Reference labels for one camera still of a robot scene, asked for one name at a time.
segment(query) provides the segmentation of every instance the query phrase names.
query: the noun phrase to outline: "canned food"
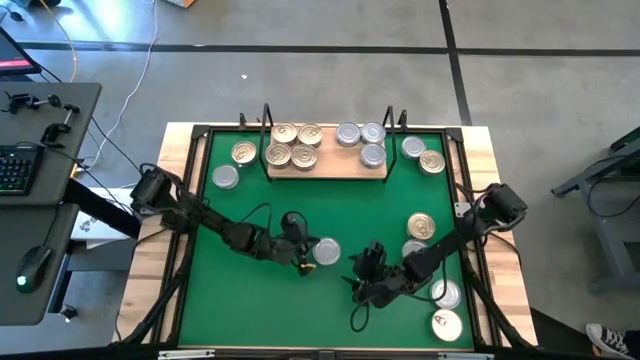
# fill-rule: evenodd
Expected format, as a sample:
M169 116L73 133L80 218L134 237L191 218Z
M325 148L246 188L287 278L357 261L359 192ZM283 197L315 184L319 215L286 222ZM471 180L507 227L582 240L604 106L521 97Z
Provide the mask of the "canned food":
M405 258L407 257L407 255L411 254L412 252L422 250L426 247L427 245L425 245L425 243L423 243L422 241L413 240L413 239L409 240L406 243L404 243L404 245L402 245L402 257Z
M256 146L252 142L241 141L233 145L231 157L238 166L249 166L256 162Z
M444 280L440 279L431 286L431 298L438 299L444 292ZM451 280L447 280L447 292L444 297L436 301L441 309L453 310L456 306L460 305L461 301L460 288L456 283Z
M362 141L365 144L382 144L387 134L384 127L378 123L366 123L362 126Z
M271 133L275 141L293 146L298 137L298 128L292 123L278 123L273 127Z
M442 341L456 341L462 334L462 320L451 310L440 309L431 318L431 328Z
M291 150L291 162L300 171L309 171L316 166L318 155L316 149L309 145L296 145Z
M333 265L340 259L340 244L333 238L322 238L313 247L313 257L320 265Z
M233 165L220 165L213 170L213 183L224 190L231 190L240 181L238 170Z
M291 148L286 144L271 144L265 157L274 169L284 169L291 162Z
M377 144L365 145L360 151L360 161L362 165L369 169L377 169L382 166L387 159L387 152Z
M318 147L322 143L322 128L316 124L307 124L298 130L298 140L305 145Z
M418 240L429 240L436 232L436 222L425 213L415 213L407 222L407 233Z
M402 140L402 156L409 160L418 160L420 155L427 150L422 139L415 136L407 136Z
M340 124L336 129L336 140L342 147L353 147L360 142L360 128L354 123Z
M426 150L420 155L420 171L425 175L435 175L444 169L444 157L437 151Z

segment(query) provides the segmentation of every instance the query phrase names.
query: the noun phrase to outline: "gray floor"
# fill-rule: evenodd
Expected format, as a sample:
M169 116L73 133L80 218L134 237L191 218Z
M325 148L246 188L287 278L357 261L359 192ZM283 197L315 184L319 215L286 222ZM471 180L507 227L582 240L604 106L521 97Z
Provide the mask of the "gray floor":
M74 39L151 37L152 7L142 0L63 5L56 11ZM640 45L640 6L633 0L451 0L449 9L460 47ZM445 45L437 0L197 0L189 10L164 2L158 10L163 44ZM25 16L25 23L3 23L17 40L63 41L46 13ZM69 52L30 53L61 78L70 76ZM79 53L78 80L104 86L95 113L103 128L114 123L144 59L144 53ZM580 330L592 321L640 327L640 293L587 292L587 283L606 273L587 210L575 195L554 200L549 193L638 126L640 59L463 56L460 62L473 123L490 127L502 180L530 206L515 233L531 306ZM136 162L155 161L166 122L235 121L240 111L253 118L264 102L282 120L366 121L393 104L406 108L414 124L460 124L447 56L153 53L113 139ZM95 175L108 186L135 181L130 165L105 149ZM94 153L88 140L82 155ZM80 294L72 300L87 316L0 328L0 352L109 342L124 280L82 275L72 280L70 296ZM17 341L24 336L37 341Z

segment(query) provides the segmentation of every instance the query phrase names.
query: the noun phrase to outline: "keyboard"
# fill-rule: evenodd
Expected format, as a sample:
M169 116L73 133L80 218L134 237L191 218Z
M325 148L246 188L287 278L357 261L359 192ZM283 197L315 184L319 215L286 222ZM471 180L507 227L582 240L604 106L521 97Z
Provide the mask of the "keyboard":
M0 196L27 196L44 148L35 145L0 145Z

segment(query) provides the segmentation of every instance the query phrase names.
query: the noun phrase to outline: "computer mouse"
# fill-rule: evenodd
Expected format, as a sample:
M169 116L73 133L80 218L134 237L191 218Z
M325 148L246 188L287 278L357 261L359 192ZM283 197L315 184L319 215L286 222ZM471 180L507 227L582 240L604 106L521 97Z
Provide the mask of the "computer mouse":
M16 273L16 288L21 293L31 293L40 287L45 268L51 256L51 248L34 246L22 257Z

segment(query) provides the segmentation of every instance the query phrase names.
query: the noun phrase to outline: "gold can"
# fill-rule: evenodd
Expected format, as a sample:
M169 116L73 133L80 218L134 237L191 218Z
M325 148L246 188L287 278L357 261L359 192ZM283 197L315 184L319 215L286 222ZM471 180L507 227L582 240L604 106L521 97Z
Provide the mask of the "gold can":
M274 169L284 169L291 163L291 148L286 144L271 144L267 147L265 157Z
M418 240L429 240L436 232L436 222L425 213L415 213L407 222L407 233Z
M246 167L256 162L256 146L249 141L240 141L233 145L231 157L239 167Z
M310 145L296 145L291 150L291 162L300 171L309 171L316 166L318 155Z
M298 137L298 128L292 123L278 123L273 127L271 133L275 141L293 146Z
M316 124L304 125L298 130L298 141L305 145L318 147L322 143L322 128Z
M444 156L437 151L427 150L420 155L420 171L425 175L435 175L444 170Z

